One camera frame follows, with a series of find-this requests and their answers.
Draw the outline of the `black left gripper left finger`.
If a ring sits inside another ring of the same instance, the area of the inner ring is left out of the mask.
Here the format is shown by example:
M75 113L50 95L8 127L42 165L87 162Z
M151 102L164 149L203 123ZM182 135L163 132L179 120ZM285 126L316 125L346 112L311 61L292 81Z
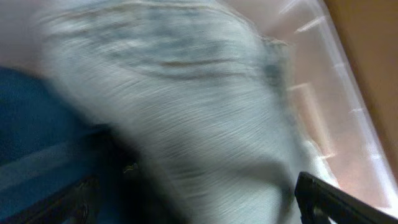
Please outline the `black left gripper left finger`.
M100 182L92 175L5 218L1 224L94 224L100 207Z

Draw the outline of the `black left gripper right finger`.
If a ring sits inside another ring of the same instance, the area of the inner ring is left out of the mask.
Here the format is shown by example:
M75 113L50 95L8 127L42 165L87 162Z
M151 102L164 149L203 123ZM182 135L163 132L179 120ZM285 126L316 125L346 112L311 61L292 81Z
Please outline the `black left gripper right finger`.
M397 218L308 172L299 173L294 194L303 224L397 224Z

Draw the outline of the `light blue jeans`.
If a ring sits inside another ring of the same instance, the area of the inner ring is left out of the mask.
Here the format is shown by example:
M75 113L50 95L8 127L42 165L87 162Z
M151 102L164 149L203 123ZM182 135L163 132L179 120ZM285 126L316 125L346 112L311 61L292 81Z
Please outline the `light blue jeans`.
M42 70L117 132L189 223L299 223L328 177L289 105L289 46L218 1L48 1Z

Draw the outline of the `blue garment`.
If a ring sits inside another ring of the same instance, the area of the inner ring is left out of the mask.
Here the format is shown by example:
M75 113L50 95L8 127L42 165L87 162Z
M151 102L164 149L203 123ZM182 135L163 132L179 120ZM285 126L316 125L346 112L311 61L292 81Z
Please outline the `blue garment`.
M98 223L124 223L108 132L84 122L45 80L1 69L1 220L89 175Z

